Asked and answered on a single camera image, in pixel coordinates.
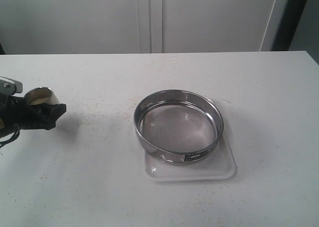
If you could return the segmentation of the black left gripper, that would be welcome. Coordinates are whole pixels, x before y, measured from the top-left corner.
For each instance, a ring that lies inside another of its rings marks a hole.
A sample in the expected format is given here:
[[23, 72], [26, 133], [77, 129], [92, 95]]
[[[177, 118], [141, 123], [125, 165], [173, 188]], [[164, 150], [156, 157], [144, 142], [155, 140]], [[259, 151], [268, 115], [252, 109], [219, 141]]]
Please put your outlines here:
[[66, 113], [66, 104], [39, 104], [30, 106], [24, 98], [0, 95], [0, 137], [15, 133], [18, 129], [51, 130], [57, 120]]

